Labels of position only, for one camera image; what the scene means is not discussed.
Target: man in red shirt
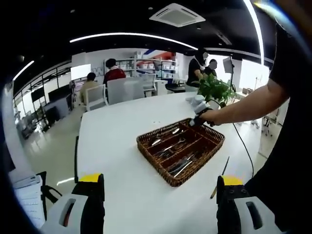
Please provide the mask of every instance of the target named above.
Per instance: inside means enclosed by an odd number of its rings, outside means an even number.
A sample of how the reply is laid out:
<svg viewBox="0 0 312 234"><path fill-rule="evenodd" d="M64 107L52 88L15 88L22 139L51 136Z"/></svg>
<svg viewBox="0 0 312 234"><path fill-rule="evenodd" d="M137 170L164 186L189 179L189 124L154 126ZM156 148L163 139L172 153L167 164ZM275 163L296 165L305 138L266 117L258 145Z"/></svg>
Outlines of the man in red shirt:
<svg viewBox="0 0 312 234"><path fill-rule="evenodd" d="M110 80L126 78L124 71L116 66L116 59L110 58L106 61L105 66L109 69L109 71L104 76L103 84L107 85L107 82Z"/></svg>

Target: green plant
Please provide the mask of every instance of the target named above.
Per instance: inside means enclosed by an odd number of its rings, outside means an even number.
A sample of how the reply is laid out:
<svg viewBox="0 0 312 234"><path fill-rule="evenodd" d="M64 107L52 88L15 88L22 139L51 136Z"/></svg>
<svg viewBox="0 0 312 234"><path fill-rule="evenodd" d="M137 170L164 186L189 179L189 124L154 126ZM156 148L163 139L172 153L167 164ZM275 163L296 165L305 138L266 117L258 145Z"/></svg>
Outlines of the green plant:
<svg viewBox="0 0 312 234"><path fill-rule="evenodd" d="M212 74L205 75L204 79L199 81L198 94L203 95L206 101L214 99L219 103L227 103L229 98L234 97L229 85L216 79Z"/></svg>

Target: ceiling light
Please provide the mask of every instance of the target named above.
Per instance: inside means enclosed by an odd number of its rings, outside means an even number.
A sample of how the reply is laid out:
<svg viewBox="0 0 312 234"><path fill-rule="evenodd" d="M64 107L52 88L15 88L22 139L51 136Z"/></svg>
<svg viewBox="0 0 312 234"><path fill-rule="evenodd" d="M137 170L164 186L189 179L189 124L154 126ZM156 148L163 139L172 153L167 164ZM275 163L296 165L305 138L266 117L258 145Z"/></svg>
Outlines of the ceiling light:
<svg viewBox="0 0 312 234"><path fill-rule="evenodd" d="M61 180L61 181L59 181L59 182L57 183L57 186L58 186L59 184L66 183L66 182L71 181L71 180L74 180L74 179L75 179L75 178L71 177L71 178L68 178L68 179L65 179L65 180Z"/></svg>
<svg viewBox="0 0 312 234"><path fill-rule="evenodd" d="M16 74L16 76L14 76L13 81L16 80L17 77L19 77L20 74L22 74L23 71L25 71L31 64L33 64L35 61L31 61L30 63L28 63L26 66L23 67L23 69L21 69L19 71L19 73Z"/></svg>
<svg viewBox="0 0 312 234"><path fill-rule="evenodd" d="M171 42L174 42L174 43L177 43L180 45L184 45L184 46L189 47L191 49L198 50L198 48L196 48L196 47L193 47L191 45L185 44L185 43L177 41L177 40L172 40L170 38L164 38L164 37L154 36L154 35L144 34L144 33L101 33L101 34L95 34L95 35L85 36L85 37L81 37L81 38L76 38L76 39L70 40L69 42L73 43L73 42L79 41L79 40L84 40L84 39L88 39L88 38L103 37L103 36L141 36L141 37L148 37L148 38L156 38L156 39L171 41Z"/></svg>
<svg viewBox="0 0 312 234"><path fill-rule="evenodd" d="M264 65L264 46L263 46L263 39L262 39L260 24L259 24L257 15L254 11L254 7L253 7L252 3L250 2L250 0L243 0L243 1L246 4L246 7L247 7L252 19L253 19L253 24L254 24L255 30L257 32L258 41L259 41L261 64Z"/></svg>

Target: potted plant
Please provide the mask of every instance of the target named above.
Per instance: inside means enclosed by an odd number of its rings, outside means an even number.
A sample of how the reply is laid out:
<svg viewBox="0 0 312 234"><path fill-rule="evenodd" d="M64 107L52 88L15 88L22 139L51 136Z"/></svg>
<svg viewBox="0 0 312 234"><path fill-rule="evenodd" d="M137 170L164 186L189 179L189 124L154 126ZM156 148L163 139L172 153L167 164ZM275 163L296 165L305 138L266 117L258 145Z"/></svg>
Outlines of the potted plant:
<svg viewBox="0 0 312 234"><path fill-rule="evenodd" d="M197 94L203 95L206 102L209 102L213 109L218 109L219 105L212 100L217 101L221 107L224 107L229 98L234 97L234 92L229 85L216 79L213 74L205 75L204 79L199 81Z"/></svg>

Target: air conditioning vent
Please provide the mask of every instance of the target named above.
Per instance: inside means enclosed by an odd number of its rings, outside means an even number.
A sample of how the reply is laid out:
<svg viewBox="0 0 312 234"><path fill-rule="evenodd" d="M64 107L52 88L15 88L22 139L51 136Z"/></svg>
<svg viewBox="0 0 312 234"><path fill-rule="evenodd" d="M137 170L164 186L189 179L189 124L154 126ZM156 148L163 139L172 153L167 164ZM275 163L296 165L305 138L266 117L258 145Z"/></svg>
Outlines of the air conditioning vent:
<svg viewBox="0 0 312 234"><path fill-rule="evenodd" d="M205 21L199 14L176 3L172 3L159 10L150 17L150 20L170 24L175 27L183 27L192 23Z"/></svg>

